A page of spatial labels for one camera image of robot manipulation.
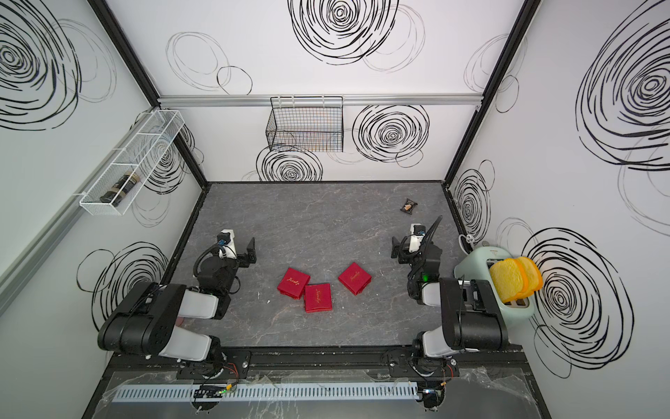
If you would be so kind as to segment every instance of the clear plastic sheet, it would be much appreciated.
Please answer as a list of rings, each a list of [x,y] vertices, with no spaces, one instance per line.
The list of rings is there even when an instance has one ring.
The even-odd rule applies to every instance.
[[[477,385],[486,390],[498,390],[506,392],[526,401],[526,413],[528,418],[540,418],[537,402],[529,388],[524,373],[517,368],[498,368],[487,370],[484,367],[460,370],[457,381]]]
[[[490,390],[508,392],[514,396],[528,400],[531,404],[535,404],[535,398],[533,398],[531,389],[528,388],[522,376],[523,372],[519,370],[519,373],[492,379],[489,377],[486,368],[479,367],[476,369],[461,369],[459,379],[476,383]]]
[[[444,387],[446,398],[436,408],[438,412],[450,412],[454,417],[540,419],[539,409],[526,383],[524,373],[518,368],[461,369],[460,377],[448,379]],[[247,385],[272,384],[281,387],[288,383],[327,382],[389,382],[416,381],[408,378],[378,377],[361,370],[267,370],[253,371],[248,379],[240,380]],[[369,417],[369,418],[430,418],[434,411],[426,410],[422,403],[411,400],[396,401],[333,401],[295,402],[273,400],[264,402],[228,402],[198,405],[191,403],[111,403],[117,387],[123,384],[169,384],[190,383],[192,380],[176,379],[176,372],[167,373],[115,373],[107,391],[103,394],[94,419],[138,417],[144,419],[163,418],[248,418],[289,419],[299,417]]]
[[[138,375],[133,373],[114,373],[112,379],[107,386],[107,390],[100,397],[100,401],[95,408],[93,419],[101,419],[106,417],[107,408],[114,400],[117,393],[117,388],[126,384],[193,384],[192,379],[177,380],[177,371],[167,371],[164,373],[143,373]]]

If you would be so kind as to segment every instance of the small package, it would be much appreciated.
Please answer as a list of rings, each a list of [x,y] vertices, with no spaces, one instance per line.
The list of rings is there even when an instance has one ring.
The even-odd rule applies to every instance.
[[[411,215],[412,211],[414,211],[414,207],[417,205],[418,205],[417,202],[414,202],[411,199],[407,199],[405,201],[405,205],[403,205],[403,207],[400,208],[400,211]]]
[[[308,285],[305,287],[305,311],[331,311],[333,309],[330,296],[330,284]]]
[[[285,296],[299,300],[305,292],[305,285],[310,281],[310,276],[289,268],[279,283],[277,289]]]
[[[352,263],[342,275],[338,277],[342,285],[346,286],[355,296],[359,295],[371,281],[372,276],[365,272],[356,262]]]

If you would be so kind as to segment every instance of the white wall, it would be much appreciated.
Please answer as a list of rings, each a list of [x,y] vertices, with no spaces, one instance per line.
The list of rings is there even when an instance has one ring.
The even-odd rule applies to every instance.
[[[511,337],[556,419],[659,418],[670,408],[670,172],[649,170],[668,167],[670,1],[641,14],[654,3],[545,0],[516,105],[489,112],[452,184],[469,232],[543,272],[535,318]],[[640,140],[654,147],[612,148]]]
[[[109,1],[162,95],[245,94],[249,79],[252,94],[470,92],[463,77],[469,59],[510,31],[522,1],[365,0],[359,13],[346,2],[326,2],[337,6],[330,18],[301,13],[300,3]],[[338,21],[337,11],[347,17]],[[318,38],[332,48],[315,45]],[[229,80],[227,69],[220,74],[219,87],[216,72],[225,66],[237,68]]]
[[[440,180],[447,173],[474,106],[363,110],[344,107],[344,152],[310,153],[291,148],[277,155],[268,152],[265,137],[270,108],[180,109],[196,138],[206,139],[198,141],[201,153],[196,155],[204,160],[202,167],[211,181],[292,180],[294,172],[296,180]],[[362,124],[363,119],[372,123]],[[385,142],[383,129],[376,133],[381,123],[375,121],[380,120],[387,122],[389,131],[397,130],[397,140],[386,135]]]
[[[331,13],[315,14],[298,0],[109,3],[162,95],[343,95],[481,93],[522,1],[364,0],[358,13],[352,2],[324,2]],[[345,107],[344,151],[266,153],[282,176],[253,173],[268,146],[269,107],[182,111],[212,181],[437,180],[473,107],[379,109],[392,115],[369,139],[354,126],[362,108]],[[418,121],[418,113],[427,117]],[[427,139],[408,125],[423,127]]]
[[[69,196],[81,192],[77,188],[116,146],[135,116],[149,106],[86,1],[46,1],[46,7],[37,0],[26,3],[45,17],[45,24],[54,25],[50,30],[60,43],[39,41],[38,34],[45,29],[35,25],[41,29],[23,32],[25,46],[16,51],[42,51],[44,59],[26,58],[23,70],[17,70],[15,76],[10,74],[9,59],[4,64],[7,68],[0,66],[3,113],[24,113],[14,108],[16,100],[37,101],[33,107],[42,106],[25,115],[0,117],[0,171],[6,179],[0,186],[5,197],[0,209],[0,272]],[[25,15],[12,12],[19,6],[5,4],[8,8],[3,8],[2,15],[8,27],[24,28],[21,18]],[[72,48],[65,39],[72,42]],[[63,57],[59,58],[56,48],[61,48]],[[36,70],[38,63],[42,72]],[[43,73],[49,63],[60,72]],[[30,87],[21,82],[29,76],[46,76],[46,81]],[[51,76],[58,79],[55,88],[50,88]],[[75,78],[80,80],[80,91],[73,87]]]
[[[20,31],[23,21],[7,8],[16,10],[17,6],[5,1],[0,4],[4,7],[0,13],[3,28]],[[56,91],[56,99],[60,98],[55,104],[45,100],[43,91],[31,92],[23,84],[20,93],[10,91],[6,82],[13,79],[6,69],[16,61],[6,50],[0,56],[0,61],[4,60],[0,66],[0,109],[5,112],[0,114],[3,147],[0,173],[5,197],[0,210],[3,239],[0,271],[56,210],[78,192],[76,188],[121,140],[136,115],[147,107],[85,0],[48,1],[46,6],[34,0],[30,4],[48,22],[48,26],[41,28],[44,33],[53,39],[62,38],[62,47],[68,46],[68,41],[72,43],[75,52],[63,49],[66,52],[61,60],[78,63],[82,82],[78,102],[73,101],[74,92],[61,84],[50,89]],[[71,20],[59,20],[64,28],[60,32],[55,19]],[[29,39],[24,43],[26,46],[33,51],[39,48],[30,44],[34,38],[28,32],[22,33]],[[59,71],[76,69],[73,63],[62,62]],[[110,72],[110,68],[115,68],[115,72]],[[78,78],[76,71],[71,74]],[[8,116],[8,103],[17,97],[41,101],[38,103],[43,108]],[[71,105],[61,107],[63,103]],[[44,119],[49,112],[53,116]],[[172,173],[161,179],[169,188],[144,188],[123,217],[84,214],[0,317],[3,360],[0,416],[70,419],[83,414],[107,363],[107,354],[97,347],[92,319],[93,315],[100,322],[104,316],[97,304],[92,304],[92,297],[98,300],[107,296],[108,291],[91,294],[80,290],[77,281],[83,289],[94,290],[96,281],[114,258],[117,266],[128,270],[108,270],[103,283],[126,284],[118,293],[119,299],[133,281],[160,281],[200,193],[176,149],[171,147],[168,153],[156,176]],[[35,397],[36,388],[43,390],[39,400]]]

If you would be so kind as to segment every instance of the black scribble circle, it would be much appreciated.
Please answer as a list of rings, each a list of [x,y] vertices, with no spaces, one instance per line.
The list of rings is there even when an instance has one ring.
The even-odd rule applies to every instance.
[[[275,144],[256,157],[256,170],[264,182],[313,182],[321,180],[324,168],[316,154],[295,145]]]
[[[353,139],[356,135],[358,135],[358,131],[354,131],[351,128],[347,128],[347,129],[345,129],[345,131],[351,132],[351,135],[352,135],[352,139],[351,139],[352,143],[351,144],[353,146],[353,141],[354,141]],[[348,145],[343,144],[343,148],[348,148]],[[328,157],[333,162],[336,162],[336,163],[339,163],[339,164],[356,164],[356,163],[359,163],[359,162],[362,162],[363,160],[365,160],[365,157],[362,156],[358,152],[355,152],[355,153],[331,152],[330,150],[327,150],[326,155],[328,155]]]
[[[174,144],[157,142],[147,157],[157,165],[149,175],[145,187],[157,194],[171,194],[186,177],[184,158]]]
[[[393,29],[397,8],[398,0],[288,0],[302,48],[333,65],[376,51]]]
[[[365,160],[360,153],[348,153],[348,152],[326,152],[328,157],[336,163],[339,164],[356,164]]]
[[[180,53],[184,54],[185,50],[192,48],[205,51],[209,56],[202,56],[198,63],[184,60]],[[221,89],[216,73],[219,68],[228,66],[228,57],[211,36],[200,32],[178,32],[167,41],[165,57],[174,74],[189,86],[210,92]]]
[[[398,5],[393,30],[377,50],[363,57],[363,62],[376,71],[395,72],[414,61],[424,43],[421,16],[409,6]]]
[[[422,106],[365,107],[354,120],[354,144],[359,153],[376,162],[402,162],[414,156],[428,140],[430,118]]]
[[[42,131],[63,125],[82,83],[72,43],[41,1],[0,3],[0,22],[0,127]]]
[[[250,172],[247,172],[244,176],[242,176],[241,182],[258,182],[260,180],[261,177],[258,175],[258,172],[252,170]]]
[[[575,231],[552,227],[534,234],[522,254],[544,280],[531,318],[543,344],[582,369],[621,358],[632,338],[632,304],[616,268],[596,246]]]
[[[540,324],[535,328],[533,348],[535,348],[535,353],[546,369],[558,378],[568,378],[572,374],[572,364],[559,355],[556,347],[551,343],[547,344],[547,339],[543,340],[541,337],[541,334],[544,334],[545,329],[548,328],[546,324]],[[564,343],[561,343],[561,352],[567,353],[567,347]]]
[[[188,147],[188,149],[191,150],[191,154],[196,159],[196,163],[198,164],[198,166],[201,166],[205,162],[205,155],[201,149],[196,147],[195,136],[186,125],[182,127],[180,134],[182,134],[182,139],[184,140],[186,147]],[[187,174],[191,174],[191,171],[189,170],[188,165],[186,164],[183,158],[182,158],[182,170],[185,171]]]
[[[216,72],[216,83],[228,95],[248,95],[253,88],[249,73],[237,66],[219,68]]]
[[[537,244],[531,226],[522,219],[508,217],[502,220],[496,229],[496,245],[515,257],[522,255],[523,247],[529,240]]]
[[[575,114],[582,144],[601,160],[670,170],[670,1],[645,1],[614,30],[584,75]]]
[[[656,233],[670,236],[670,188],[663,188],[663,184],[670,185],[667,172],[619,167],[617,187],[631,217]]]
[[[482,167],[493,170],[490,160],[483,160],[479,169],[467,169],[458,178],[454,189],[454,200],[456,208],[461,214],[466,231],[472,234],[475,244],[486,236],[488,225],[491,222],[491,201],[489,191],[495,182],[495,170],[493,177],[487,180],[482,175]]]
[[[135,220],[148,229],[163,222],[169,209],[170,194],[157,194],[148,188],[142,188],[131,204]]]
[[[491,73],[493,73],[493,68],[498,62],[498,58],[505,46],[505,42],[507,42],[508,36],[509,34],[498,35],[495,38],[486,41],[484,45],[477,48],[477,51],[470,57],[468,65],[466,66],[465,71],[463,71],[463,81],[470,90],[480,93],[484,92],[486,84],[488,84],[488,79],[491,77]],[[498,95],[503,96],[500,109],[498,110],[499,112],[509,111],[509,109],[512,109],[512,106],[517,102],[517,95],[519,94],[519,80],[517,80],[517,74],[521,69],[527,49],[528,41],[526,38],[523,38],[519,44],[517,53],[505,72],[505,78],[498,87]]]
[[[506,113],[517,104],[519,98],[519,80],[512,74],[502,80],[496,94],[496,111]]]
[[[96,330],[139,282],[161,281],[168,258],[158,246],[138,241],[118,253],[106,249],[90,252],[79,263],[76,285],[91,293],[90,314]]]
[[[58,23],[68,35],[77,51],[81,67],[81,92],[79,97],[97,103],[109,99],[117,87],[117,67],[112,52],[100,37],[83,23],[59,19]],[[70,89],[75,85],[71,74],[59,76]]]
[[[398,166],[402,167],[403,169],[409,169],[421,163],[422,160],[423,160],[423,151],[418,149],[414,154],[410,154],[404,159],[396,158],[395,162],[398,163]]]

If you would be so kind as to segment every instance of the white wire basket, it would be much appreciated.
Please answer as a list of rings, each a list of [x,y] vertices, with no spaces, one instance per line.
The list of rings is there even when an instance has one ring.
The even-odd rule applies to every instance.
[[[183,126],[179,111],[152,111],[151,117],[118,151],[79,205],[91,215],[124,215]]]

